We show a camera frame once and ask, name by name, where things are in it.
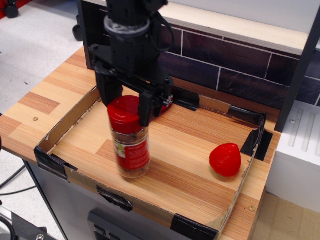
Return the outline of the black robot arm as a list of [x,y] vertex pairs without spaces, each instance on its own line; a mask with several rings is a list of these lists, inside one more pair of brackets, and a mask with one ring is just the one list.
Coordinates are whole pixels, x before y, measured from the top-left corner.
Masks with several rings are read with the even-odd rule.
[[103,103],[108,106],[122,96],[123,87],[139,94],[140,125],[148,127],[163,107],[173,103],[173,79],[159,64],[161,53],[175,45],[162,47],[162,27],[173,33],[159,10],[166,0],[108,0],[104,28],[110,45],[93,44],[93,69]]

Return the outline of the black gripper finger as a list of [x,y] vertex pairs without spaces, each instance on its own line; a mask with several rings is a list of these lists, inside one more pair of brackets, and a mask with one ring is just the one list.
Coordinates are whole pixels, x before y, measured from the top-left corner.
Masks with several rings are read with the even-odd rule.
[[154,92],[145,90],[139,94],[138,115],[140,125],[148,127],[150,122],[159,117],[163,108],[162,99]]
[[105,68],[95,68],[96,86],[103,104],[107,107],[113,100],[122,96],[123,86],[117,80],[117,73]]

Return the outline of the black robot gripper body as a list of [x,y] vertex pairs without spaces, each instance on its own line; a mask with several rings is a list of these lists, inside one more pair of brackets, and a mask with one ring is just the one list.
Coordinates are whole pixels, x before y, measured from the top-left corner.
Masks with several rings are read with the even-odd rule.
[[104,18],[104,27],[110,35],[110,45],[93,44],[89,50],[94,56],[94,70],[112,70],[122,86],[141,94],[154,92],[163,105],[173,102],[171,87],[173,80],[158,63],[162,52],[170,50],[174,43],[161,48],[162,26],[173,32],[162,16],[154,16],[137,25],[123,25]]

